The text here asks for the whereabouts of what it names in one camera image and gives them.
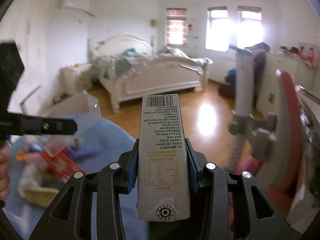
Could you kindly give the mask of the person's left hand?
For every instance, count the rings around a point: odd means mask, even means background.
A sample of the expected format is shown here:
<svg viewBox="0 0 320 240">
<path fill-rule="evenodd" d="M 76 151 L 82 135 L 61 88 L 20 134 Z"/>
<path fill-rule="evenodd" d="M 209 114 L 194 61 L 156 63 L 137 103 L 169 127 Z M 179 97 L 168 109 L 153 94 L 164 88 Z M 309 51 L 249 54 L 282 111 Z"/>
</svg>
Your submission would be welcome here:
<svg viewBox="0 0 320 240">
<path fill-rule="evenodd" d="M 9 192 L 10 192 L 10 177 L 9 177 L 9 154 L 10 154 L 10 147 L 8 142 L 5 141 L 3 147 L 1 148 L 1 155 L 0 155 L 0 199 L 4 201 Z"/>
</svg>

